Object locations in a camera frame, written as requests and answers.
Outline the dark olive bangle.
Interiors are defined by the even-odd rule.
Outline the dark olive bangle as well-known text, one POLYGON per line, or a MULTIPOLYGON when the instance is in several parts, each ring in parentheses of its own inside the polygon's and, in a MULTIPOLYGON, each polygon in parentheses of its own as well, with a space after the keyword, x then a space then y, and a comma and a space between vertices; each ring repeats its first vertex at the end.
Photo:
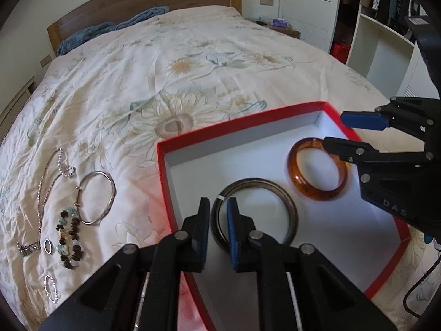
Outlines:
POLYGON ((215 198, 213 206, 211 207, 211 233, 216 241, 217 245, 225 252, 230 252, 230 243, 227 237, 222 231, 220 223, 220 212, 224 202, 236 192, 250 189, 259 188, 271 192, 276 195, 284 204, 289 217, 289 227, 285 238, 283 239, 283 245, 290 246, 297 234, 298 228, 298 213, 294 200, 289 193, 276 184, 273 181, 265 178, 243 178, 227 185, 215 198))

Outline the amber bangle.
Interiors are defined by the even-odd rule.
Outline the amber bangle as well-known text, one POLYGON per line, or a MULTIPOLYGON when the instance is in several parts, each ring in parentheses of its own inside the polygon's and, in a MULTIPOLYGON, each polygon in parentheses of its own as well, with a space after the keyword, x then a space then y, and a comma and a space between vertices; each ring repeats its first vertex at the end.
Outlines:
POLYGON ((327 153, 320 138, 301 139, 290 149, 287 173, 299 192, 316 201, 335 199, 348 181, 348 165, 327 153))

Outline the red shallow box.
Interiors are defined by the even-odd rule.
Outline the red shallow box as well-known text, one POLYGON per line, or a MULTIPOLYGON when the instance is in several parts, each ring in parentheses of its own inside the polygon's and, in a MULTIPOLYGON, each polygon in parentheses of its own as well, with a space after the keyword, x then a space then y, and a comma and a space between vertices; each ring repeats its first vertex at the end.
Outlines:
MULTIPOLYGON (((336 199, 315 201, 291 183, 287 157, 304 138, 359 141, 327 102, 307 102, 222 122, 157 145, 165 209, 173 232, 196 214, 201 197, 213 205, 229 184, 265 178, 284 188, 298 213, 292 246, 310 243, 371 299, 392 274, 410 242, 406 223, 362 200, 357 168, 336 199)), ((289 227, 282 201, 264 189, 236 192, 241 214, 281 242, 289 227)), ((236 273, 209 231, 202 273, 186 273, 202 330, 259 330, 255 273, 236 273)))

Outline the thin silver bangle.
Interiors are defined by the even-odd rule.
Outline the thin silver bangle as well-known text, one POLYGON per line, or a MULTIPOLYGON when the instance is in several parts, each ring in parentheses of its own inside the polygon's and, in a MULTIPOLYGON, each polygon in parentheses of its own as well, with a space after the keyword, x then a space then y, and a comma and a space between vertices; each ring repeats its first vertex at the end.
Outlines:
POLYGON ((95 170, 85 175, 76 187, 74 208, 85 226, 98 226, 114 204, 117 188, 110 173, 95 170))

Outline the silver watch band piece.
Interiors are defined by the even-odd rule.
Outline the silver watch band piece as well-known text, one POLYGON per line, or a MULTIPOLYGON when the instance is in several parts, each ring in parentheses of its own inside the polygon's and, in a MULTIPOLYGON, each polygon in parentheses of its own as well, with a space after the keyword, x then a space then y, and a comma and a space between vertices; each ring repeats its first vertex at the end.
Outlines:
POLYGON ((17 242, 17 249, 20 252, 20 255, 23 257, 27 257, 41 250, 40 242, 35 241, 31 244, 21 244, 17 242))

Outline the white wardrobe cabinet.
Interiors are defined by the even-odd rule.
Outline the white wardrobe cabinet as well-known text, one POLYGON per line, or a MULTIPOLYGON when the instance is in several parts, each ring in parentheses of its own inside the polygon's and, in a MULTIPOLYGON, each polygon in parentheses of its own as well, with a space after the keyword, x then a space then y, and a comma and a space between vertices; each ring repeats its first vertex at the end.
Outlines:
MULTIPOLYGON (((280 0, 279 5, 279 16, 299 31, 300 39, 326 52, 336 42, 342 11, 337 0, 280 0)), ((345 64, 386 97, 438 97, 416 44, 363 14, 361 4, 345 64)))

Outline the red bag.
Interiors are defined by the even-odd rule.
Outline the red bag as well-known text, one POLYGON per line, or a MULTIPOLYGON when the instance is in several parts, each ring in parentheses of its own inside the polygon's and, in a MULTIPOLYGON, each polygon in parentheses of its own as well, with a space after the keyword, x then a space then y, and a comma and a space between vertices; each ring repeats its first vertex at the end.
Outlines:
POLYGON ((350 45, 346 40, 334 40, 330 54, 338 61, 346 64, 350 52, 350 45))

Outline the hanging clothes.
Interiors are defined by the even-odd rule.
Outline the hanging clothes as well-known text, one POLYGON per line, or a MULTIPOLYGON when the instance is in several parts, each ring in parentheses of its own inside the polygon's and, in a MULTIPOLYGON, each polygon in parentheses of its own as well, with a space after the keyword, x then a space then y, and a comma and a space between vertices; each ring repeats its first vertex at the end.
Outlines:
POLYGON ((416 42, 405 18, 425 15, 418 0, 360 0, 360 6, 361 14, 389 27, 411 43, 416 42))

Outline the wooden nightstand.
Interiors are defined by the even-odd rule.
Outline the wooden nightstand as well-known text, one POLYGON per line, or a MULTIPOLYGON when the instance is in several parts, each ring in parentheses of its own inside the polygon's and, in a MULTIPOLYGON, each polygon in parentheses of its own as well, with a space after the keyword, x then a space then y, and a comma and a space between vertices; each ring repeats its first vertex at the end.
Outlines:
POLYGON ((263 20, 256 20, 256 23, 260 26, 267 27, 267 28, 274 30, 274 31, 277 31, 281 34, 285 34, 287 36, 290 36, 291 38, 300 39, 300 32, 293 29, 291 26, 289 26, 288 28, 275 28, 275 27, 271 26, 271 21, 266 22, 263 20))

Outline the floral cream bed duvet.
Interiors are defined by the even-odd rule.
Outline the floral cream bed duvet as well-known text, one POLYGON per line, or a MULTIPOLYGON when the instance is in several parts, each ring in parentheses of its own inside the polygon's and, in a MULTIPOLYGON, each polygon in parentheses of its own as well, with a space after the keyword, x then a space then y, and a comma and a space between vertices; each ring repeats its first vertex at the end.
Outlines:
POLYGON ((303 41, 224 6, 176 10, 109 32, 56 58, 1 143, 1 293, 36 330, 55 310, 43 278, 70 295, 121 246, 154 244, 170 227, 156 147, 219 122, 302 102, 371 110, 386 97, 303 41), (43 241, 74 186, 95 170, 117 187, 110 214, 81 234, 92 248, 68 273, 17 242, 43 241))

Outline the purple tissue box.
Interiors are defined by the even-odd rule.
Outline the purple tissue box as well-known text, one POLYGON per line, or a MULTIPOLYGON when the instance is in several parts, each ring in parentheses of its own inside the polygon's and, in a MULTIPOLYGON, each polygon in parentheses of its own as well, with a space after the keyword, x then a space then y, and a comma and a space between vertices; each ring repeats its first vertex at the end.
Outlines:
POLYGON ((271 20, 271 26, 275 28, 288 28, 289 23, 284 19, 274 18, 271 20))

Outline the white radiator cover cabinet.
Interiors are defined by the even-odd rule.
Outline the white radiator cover cabinet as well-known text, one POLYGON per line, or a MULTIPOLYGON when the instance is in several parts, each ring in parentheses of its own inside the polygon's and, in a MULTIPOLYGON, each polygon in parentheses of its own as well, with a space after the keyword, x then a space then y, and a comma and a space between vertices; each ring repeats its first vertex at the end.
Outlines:
POLYGON ((24 108, 27 101, 31 98, 31 94, 35 91, 37 84, 34 77, 29 79, 26 84, 20 89, 16 96, 11 99, 4 111, 1 113, 0 120, 0 140, 3 140, 10 131, 12 124, 24 108))

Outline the blue pillow right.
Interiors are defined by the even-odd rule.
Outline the blue pillow right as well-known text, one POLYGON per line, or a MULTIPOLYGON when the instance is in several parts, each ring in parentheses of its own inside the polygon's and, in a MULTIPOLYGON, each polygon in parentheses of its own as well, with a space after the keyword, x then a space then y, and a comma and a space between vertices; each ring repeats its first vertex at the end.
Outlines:
POLYGON ((131 17, 130 20, 126 20, 124 22, 119 23, 116 26, 116 30, 128 28, 128 27, 131 27, 133 25, 138 24, 139 22, 147 21, 147 20, 151 19, 152 17, 157 17, 160 15, 163 15, 165 13, 168 13, 169 10, 170 10, 170 8, 168 6, 151 7, 145 11, 138 13, 134 17, 131 17))

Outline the blue pillow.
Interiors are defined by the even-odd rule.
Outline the blue pillow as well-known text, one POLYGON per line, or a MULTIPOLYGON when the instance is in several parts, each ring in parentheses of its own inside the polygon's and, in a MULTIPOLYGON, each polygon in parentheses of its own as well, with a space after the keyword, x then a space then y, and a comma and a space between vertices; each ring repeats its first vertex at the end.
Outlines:
POLYGON ((114 31, 117 25, 112 22, 104 22, 99 25, 94 25, 75 32, 68 38, 63 40, 57 48, 57 56, 66 55, 73 49, 81 46, 89 40, 92 40, 102 34, 114 31))
POLYGON ((126 20, 124 22, 119 23, 116 26, 116 30, 128 28, 128 27, 131 27, 133 25, 138 24, 139 22, 147 21, 147 20, 151 19, 152 17, 157 17, 160 15, 163 15, 165 13, 168 13, 169 10, 170 10, 170 8, 168 6, 151 7, 145 11, 138 13, 134 17, 131 17, 130 20, 126 20))

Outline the blue pillow left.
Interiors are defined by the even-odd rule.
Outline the blue pillow left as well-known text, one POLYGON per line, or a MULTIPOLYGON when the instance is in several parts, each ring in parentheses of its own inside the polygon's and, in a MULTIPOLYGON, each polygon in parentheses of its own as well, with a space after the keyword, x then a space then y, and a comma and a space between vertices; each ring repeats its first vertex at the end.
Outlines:
POLYGON ((117 25, 112 22, 104 22, 99 25, 94 25, 75 32, 68 38, 63 40, 57 48, 57 56, 66 55, 73 49, 81 46, 89 40, 92 40, 102 34, 114 31, 117 25))

